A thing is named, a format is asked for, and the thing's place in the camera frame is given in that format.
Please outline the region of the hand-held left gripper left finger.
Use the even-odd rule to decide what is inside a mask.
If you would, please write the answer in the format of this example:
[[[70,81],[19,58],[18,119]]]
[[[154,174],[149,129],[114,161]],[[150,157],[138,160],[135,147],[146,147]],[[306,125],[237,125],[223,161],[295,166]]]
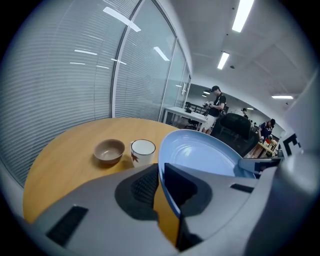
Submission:
[[[80,256],[175,256],[158,226],[156,164],[90,180],[44,210],[33,226]]]

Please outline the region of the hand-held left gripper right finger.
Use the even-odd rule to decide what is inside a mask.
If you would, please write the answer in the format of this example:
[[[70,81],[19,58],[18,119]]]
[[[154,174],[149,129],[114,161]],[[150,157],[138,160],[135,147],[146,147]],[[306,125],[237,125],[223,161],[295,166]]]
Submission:
[[[185,251],[219,231],[248,200],[257,183],[256,178],[165,163],[165,196],[179,219],[177,249]]]

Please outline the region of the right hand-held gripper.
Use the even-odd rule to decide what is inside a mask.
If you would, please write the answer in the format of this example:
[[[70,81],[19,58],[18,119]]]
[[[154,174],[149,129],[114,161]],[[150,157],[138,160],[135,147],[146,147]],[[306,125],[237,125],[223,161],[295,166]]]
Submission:
[[[289,130],[282,147],[290,147],[291,155],[284,160],[271,157],[238,161],[240,169],[263,172],[252,192],[260,201],[306,201],[320,194],[320,70],[289,108],[285,120]]]

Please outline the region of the blue plate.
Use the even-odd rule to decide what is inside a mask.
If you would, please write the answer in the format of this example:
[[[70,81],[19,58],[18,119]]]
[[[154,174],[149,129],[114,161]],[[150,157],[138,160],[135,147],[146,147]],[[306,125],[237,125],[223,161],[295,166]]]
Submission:
[[[181,211],[165,184],[165,164],[180,165],[206,173],[255,179],[249,171],[241,170],[242,157],[219,139],[190,129],[170,132],[161,142],[158,152],[158,170],[165,197],[179,218]]]

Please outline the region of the brown bowl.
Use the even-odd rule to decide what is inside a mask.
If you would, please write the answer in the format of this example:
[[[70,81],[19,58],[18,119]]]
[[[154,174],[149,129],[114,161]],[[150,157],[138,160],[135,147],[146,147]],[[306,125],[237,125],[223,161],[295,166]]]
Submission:
[[[107,139],[96,145],[94,157],[106,165],[114,165],[120,161],[125,152],[125,144],[117,139]]]

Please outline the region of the white cup with black rim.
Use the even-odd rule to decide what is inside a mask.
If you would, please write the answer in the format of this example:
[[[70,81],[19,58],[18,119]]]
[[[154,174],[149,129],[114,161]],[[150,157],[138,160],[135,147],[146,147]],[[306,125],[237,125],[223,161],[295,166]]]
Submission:
[[[135,168],[153,163],[156,146],[146,139],[138,139],[130,143],[130,157]]]

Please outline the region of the wooden desk with white legs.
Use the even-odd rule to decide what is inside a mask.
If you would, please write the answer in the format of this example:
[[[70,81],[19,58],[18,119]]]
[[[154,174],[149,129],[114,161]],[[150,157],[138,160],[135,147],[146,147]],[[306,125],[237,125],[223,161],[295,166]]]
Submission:
[[[245,158],[267,158],[267,157],[275,157],[277,153],[275,153],[276,146],[273,144],[268,144],[266,142],[261,143],[258,142],[252,150],[249,151],[245,155]]]

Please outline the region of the black office chair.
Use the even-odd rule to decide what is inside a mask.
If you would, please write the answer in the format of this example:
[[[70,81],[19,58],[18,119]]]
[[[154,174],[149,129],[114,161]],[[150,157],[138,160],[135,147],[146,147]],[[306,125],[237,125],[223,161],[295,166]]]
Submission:
[[[227,113],[215,122],[210,135],[235,150],[244,158],[259,142],[259,136],[251,129],[249,119]]]

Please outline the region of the black rack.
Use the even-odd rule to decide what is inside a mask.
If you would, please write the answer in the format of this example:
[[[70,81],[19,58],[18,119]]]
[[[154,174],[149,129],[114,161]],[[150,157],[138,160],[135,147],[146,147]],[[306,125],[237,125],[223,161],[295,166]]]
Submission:
[[[190,102],[186,102],[184,105],[184,109],[187,110],[191,110],[192,112],[195,112],[197,114],[203,115],[203,116],[207,116],[208,115],[208,109],[203,107],[203,106],[199,106]]]

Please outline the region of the grey window blind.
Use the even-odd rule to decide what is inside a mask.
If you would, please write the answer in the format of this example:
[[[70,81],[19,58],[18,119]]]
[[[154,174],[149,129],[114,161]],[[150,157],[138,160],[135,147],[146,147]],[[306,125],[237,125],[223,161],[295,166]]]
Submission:
[[[124,47],[116,117],[158,121],[176,36],[153,0],[141,5]]]
[[[0,160],[24,185],[42,149],[110,116],[113,69],[139,0],[44,0],[15,36],[0,71]]]

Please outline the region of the white window frame post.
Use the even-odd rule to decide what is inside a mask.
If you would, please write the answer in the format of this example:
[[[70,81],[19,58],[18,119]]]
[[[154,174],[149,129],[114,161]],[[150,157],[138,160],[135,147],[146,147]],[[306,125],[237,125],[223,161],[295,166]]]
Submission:
[[[124,3],[127,5],[132,1],[134,1],[134,6],[129,13],[129,17],[124,16],[126,18],[126,20],[123,19],[124,29],[119,39],[117,50],[114,57],[114,67],[112,69],[111,88],[110,88],[110,117],[111,118],[117,117],[116,99],[117,99],[117,90],[118,90],[119,81],[120,81],[119,74],[120,74],[121,68],[123,66],[128,65],[127,62],[122,60],[123,52],[126,46],[128,35],[131,31],[133,31],[133,28],[131,27],[131,25],[134,23],[137,13],[139,12],[141,5],[144,3],[145,0],[124,0]]]

